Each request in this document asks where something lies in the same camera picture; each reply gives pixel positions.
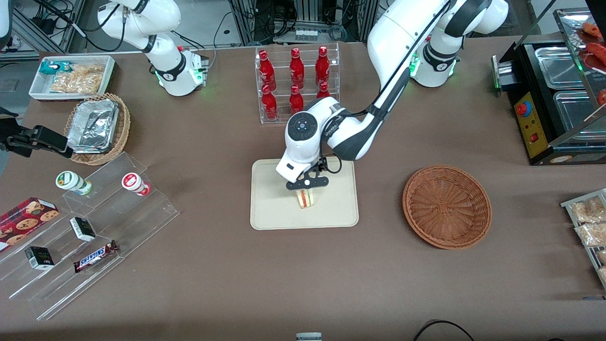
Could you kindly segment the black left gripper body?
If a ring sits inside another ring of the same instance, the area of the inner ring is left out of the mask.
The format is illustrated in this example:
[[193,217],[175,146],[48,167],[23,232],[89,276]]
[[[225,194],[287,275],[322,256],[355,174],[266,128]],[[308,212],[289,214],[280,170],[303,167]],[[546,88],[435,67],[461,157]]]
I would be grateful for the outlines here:
[[317,177],[322,176],[321,173],[327,170],[327,159],[320,158],[314,166],[303,172],[299,179],[297,179],[299,181],[299,190],[318,188]]

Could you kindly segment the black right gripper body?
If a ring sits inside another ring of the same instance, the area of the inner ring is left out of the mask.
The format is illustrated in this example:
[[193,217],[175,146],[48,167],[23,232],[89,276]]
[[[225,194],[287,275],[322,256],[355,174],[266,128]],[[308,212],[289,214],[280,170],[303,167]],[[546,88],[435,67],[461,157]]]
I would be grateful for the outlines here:
[[24,129],[17,123],[18,114],[0,108],[1,150],[11,153],[32,153],[32,145],[21,134]]

